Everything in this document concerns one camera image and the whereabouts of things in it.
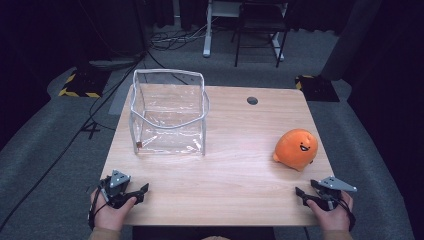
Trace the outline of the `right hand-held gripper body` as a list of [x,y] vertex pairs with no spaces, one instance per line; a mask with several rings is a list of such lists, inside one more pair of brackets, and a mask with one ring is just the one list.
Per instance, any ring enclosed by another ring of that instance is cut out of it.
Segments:
[[334,176],[329,176],[318,181],[321,186],[326,188],[324,194],[318,194],[320,201],[318,206],[324,211],[334,210],[341,202],[341,192],[356,192],[357,188]]

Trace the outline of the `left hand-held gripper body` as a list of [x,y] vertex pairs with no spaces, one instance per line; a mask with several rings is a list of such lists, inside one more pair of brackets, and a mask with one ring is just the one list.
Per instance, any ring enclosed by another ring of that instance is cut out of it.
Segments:
[[100,193],[109,206],[119,209],[131,198],[126,192],[130,179],[130,175],[113,170],[111,175],[100,181]]

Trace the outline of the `person's left hand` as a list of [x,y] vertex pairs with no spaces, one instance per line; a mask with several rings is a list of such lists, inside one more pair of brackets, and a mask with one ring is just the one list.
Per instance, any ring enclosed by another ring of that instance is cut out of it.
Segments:
[[109,206],[96,190],[91,193],[90,200],[95,204],[94,226],[98,228],[121,231],[127,214],[135,205],[136,197],[132,197],[119,209]]

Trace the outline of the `person's right hand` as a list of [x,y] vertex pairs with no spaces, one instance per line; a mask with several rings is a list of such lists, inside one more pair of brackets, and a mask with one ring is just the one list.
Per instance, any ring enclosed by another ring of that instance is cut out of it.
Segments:
[[321,230],[327,232],[347,232],[349,233],[350,219],[347,211],[341,206],[334,210],[324,211],[314,201],[308,200],[308,206],[317,218]]

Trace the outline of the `orange smiling plush toy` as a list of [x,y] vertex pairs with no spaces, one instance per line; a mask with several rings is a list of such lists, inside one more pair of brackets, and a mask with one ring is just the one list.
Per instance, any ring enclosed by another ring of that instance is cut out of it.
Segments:
[[273,159],[302,172],[317,155],[318,140],[305,129],[292,129],[277,142]]

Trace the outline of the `person's dark clothing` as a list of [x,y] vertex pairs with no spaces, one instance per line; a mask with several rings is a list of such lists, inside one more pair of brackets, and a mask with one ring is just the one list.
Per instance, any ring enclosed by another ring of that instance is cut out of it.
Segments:
[[214,236],[229,240],[276,240],[272,227],[139,226],[132,230],[132,240],[202,240]]

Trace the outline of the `clear plastic zipper bag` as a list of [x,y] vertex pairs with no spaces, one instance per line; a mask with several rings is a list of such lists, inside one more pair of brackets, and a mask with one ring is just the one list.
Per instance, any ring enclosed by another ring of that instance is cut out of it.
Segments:
[[137,69],[129,130],[137,154],[201,154],[210,110],[204,77],[176,69]]

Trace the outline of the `black yellow striped base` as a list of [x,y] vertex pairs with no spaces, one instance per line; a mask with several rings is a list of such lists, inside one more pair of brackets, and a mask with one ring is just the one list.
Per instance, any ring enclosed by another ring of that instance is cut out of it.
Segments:
[[110,75],[110,71],[74,70],[65,81],[59,96],[101,98]]
[[295,86],[307,101],[339,102],[332,83],[321,76],[299,75],[295,78]]

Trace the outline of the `grey curtain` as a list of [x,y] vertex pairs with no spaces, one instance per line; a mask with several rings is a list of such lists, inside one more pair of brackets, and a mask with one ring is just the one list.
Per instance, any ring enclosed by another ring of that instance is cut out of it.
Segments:
[[346,26],[339,36],[320,76],[328,81],[343,77],[365,38],[382,0],[355,0]]

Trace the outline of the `black chair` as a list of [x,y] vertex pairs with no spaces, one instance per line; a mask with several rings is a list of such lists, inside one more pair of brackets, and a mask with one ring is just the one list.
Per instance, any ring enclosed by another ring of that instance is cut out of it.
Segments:
[[236,41],[234,66],[238,66],[242,48],[259,48],[259,45],[243,45],[244,33],[266,34],[276,56],[276,67],[284,59],[283,49],[289,27],[286,22],[291,0],[242,0],[231,41]]

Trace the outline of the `white desk frame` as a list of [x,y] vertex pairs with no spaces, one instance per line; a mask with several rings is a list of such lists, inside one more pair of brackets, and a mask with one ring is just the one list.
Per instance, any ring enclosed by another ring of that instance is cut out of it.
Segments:
[[[217,20],[218,17],[229,17],[237,18],[239,12],[239,5],[241,3],[238,1],[230,0],[208,0],[207,10],[206,10],[206,33],[203,46],[203,57],[208,58],[211,56],[211,44],[212,44],[212,22]],[[279,40],[280,33],[274,35],[269,34],[271,37],[271,46],[274,49],[276,58],[282,62],[284,60],[283,53],[279,56],[279,51],[281,49]]]

